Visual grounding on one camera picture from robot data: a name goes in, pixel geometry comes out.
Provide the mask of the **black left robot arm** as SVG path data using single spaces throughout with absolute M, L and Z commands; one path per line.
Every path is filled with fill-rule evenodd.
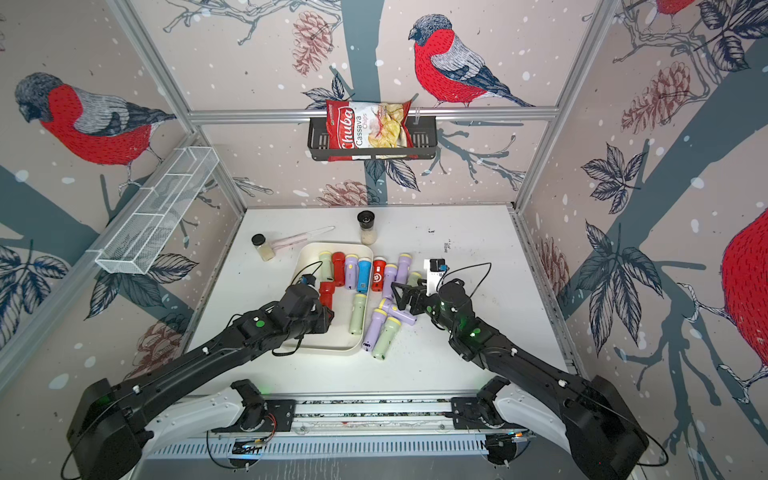
M 150 422 L 218 376 L 275 352 L 289 340 L 329 330 L 334 312 L 306 284 L 289 286 L 278 301 L 235 314 L 201 346 L 117 385 L 102 378 L 83 391 L 66 434 L 81 479 L 119 479 L 157 437 Z

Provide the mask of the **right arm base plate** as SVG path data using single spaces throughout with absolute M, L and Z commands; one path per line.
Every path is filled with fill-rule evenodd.
M 492 402 L 472 397 L 453 397 L 445 414 L 456 430 L 526 430 L 505 421 Z

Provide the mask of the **blue flashlight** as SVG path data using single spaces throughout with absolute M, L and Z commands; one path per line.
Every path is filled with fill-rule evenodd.
M 370 284 L 372 260 L 368 257 L 360 257 L 358 259 L 358 277 L 357 277 L 357 291 L 360 294 L 367 294 Z

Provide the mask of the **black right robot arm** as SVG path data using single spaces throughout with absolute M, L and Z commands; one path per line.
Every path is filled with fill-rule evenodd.
M 626 479 L 639 465 L 648 435 L 610 381 L 570 374 L 514 344 L 475 314 L 461 279 L 433 294 L 424 280 L 416 286 L 395 282 L 393 289 L 397 306 L 427 314 L 448 332 L 449 345 L 463 360 L 542 402 L 563 423 L 566 446 L 587 478 Z

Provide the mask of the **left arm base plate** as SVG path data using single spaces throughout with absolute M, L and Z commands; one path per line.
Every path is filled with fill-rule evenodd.
M 247 407 L 236 422 L 214 429 L 214 433 L 282 433 L 291 430 L 297 402 L 292 399 L 268 399 L 257 407 Z

